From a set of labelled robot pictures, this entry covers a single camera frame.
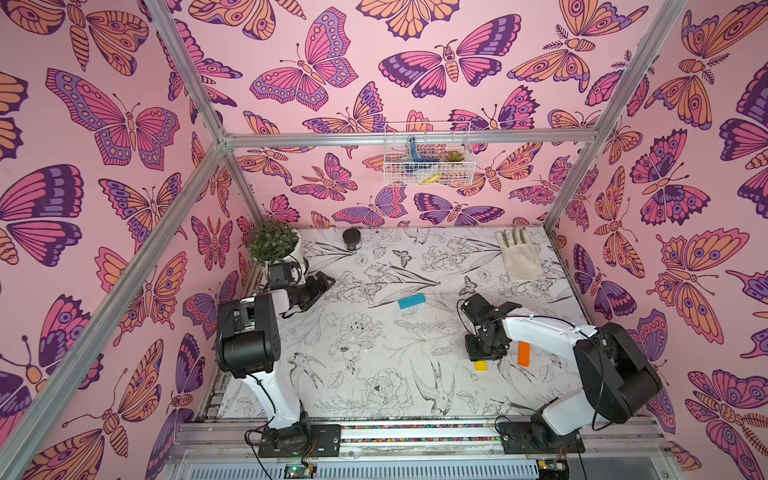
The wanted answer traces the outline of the orange building block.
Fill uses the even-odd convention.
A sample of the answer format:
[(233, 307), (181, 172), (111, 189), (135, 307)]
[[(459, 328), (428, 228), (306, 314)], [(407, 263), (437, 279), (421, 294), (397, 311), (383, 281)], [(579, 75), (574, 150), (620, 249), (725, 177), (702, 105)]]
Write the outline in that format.
[(517, 364), (521, 367), (528, 368), (530, 366), (531, 346), (523, 341), (518, 343)]

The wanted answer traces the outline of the blue building block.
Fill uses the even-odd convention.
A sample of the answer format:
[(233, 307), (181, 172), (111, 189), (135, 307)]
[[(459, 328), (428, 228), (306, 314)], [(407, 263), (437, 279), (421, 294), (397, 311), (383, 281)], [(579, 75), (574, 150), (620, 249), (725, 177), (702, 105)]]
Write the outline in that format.
[(400, 299), (398, 301), (398, 306), (401, 310), (406, 310), (406, 309), (424, 304), (425, 302), (426, 302), (426, 297), (424, 294), (416, 294), (416, 295), (412, 295), (412, 296)]

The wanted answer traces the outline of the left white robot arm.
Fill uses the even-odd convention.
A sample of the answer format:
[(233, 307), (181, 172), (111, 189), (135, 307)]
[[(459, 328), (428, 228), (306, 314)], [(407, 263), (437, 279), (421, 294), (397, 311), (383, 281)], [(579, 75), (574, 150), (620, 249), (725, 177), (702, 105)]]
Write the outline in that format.
[(297, 427), (306, 416), (280, 358), (278, 320), (308, 311), (335, 285), (297, 262), (266, 268), (266, 281), (250, 294), (217, 307), (216, 361), (221, 371), (249, 386), (265, 410), (268, 428)]

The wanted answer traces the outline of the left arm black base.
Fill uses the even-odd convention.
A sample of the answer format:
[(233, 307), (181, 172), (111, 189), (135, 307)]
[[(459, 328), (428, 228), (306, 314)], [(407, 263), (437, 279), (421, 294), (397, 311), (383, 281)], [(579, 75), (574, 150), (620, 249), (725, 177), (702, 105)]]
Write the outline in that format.
[(340, 424), (294, 424), (282, 429), (268, 429), (258, 444), (264, 458), (337, 457), (341, 447)]

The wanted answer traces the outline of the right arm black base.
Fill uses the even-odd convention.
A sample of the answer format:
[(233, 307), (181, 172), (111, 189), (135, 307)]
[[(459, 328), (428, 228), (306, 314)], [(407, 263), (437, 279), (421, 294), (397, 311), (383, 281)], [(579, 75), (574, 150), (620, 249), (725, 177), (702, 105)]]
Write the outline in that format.
[(542, 425), (504, 419), (498, 419), (494, 429), (501, 439), (505, 454), (571, 454), (586, 451), (576, 432), (559, 436), (549, 433)]

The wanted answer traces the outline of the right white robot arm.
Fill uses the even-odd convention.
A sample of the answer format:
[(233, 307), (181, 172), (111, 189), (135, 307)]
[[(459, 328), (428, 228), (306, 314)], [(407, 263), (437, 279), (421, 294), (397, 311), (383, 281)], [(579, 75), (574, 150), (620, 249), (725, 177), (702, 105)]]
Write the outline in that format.
[(465, 347), (472, 361), (500, 360), (517, 342), (573, 363), (581, 387), (539, 408), (530, 435), (554, 442), (601, 420), (623, 424), (661, 392), (663, 382), (624, 327), (576, 325), (538, 314), (515, 302), (490, 304), (473, 294), (457, 302), (461, 320), (472, 328)]

